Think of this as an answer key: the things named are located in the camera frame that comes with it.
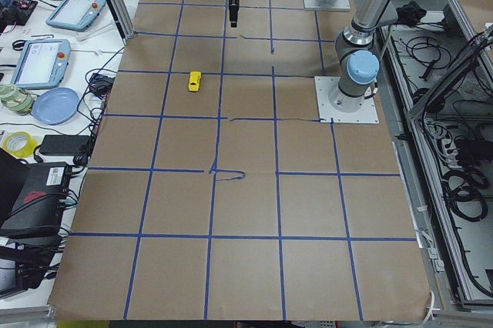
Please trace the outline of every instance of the yellow tape roll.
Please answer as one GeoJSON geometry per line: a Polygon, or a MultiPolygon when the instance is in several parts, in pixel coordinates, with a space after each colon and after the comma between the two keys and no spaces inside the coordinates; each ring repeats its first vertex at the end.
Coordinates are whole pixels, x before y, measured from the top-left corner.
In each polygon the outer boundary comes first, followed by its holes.
{"type": "Polygon", "coordinates": [[[9,134],[3,141],[3,149],[20,159],[32,155],[34,148],[38,145],[36,140],[26,132],[9,134]]]}

